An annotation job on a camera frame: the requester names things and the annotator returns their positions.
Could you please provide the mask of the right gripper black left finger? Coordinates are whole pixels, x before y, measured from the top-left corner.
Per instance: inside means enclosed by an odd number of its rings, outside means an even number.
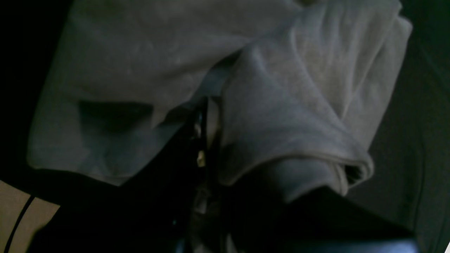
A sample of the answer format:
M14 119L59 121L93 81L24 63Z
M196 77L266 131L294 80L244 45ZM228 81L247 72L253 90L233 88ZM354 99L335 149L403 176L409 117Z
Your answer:
M125 184L62 206L33 237L29 253L192 253L189 227L207 176L207 99L159 154Z

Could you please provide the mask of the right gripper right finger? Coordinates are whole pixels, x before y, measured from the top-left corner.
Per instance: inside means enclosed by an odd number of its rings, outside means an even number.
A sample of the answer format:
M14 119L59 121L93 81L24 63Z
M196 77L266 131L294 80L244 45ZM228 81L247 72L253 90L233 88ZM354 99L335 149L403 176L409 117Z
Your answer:
M239 253L418 253L413 233L346 200L329 169L373 170L357 141L212 144L223 185L223 245Z

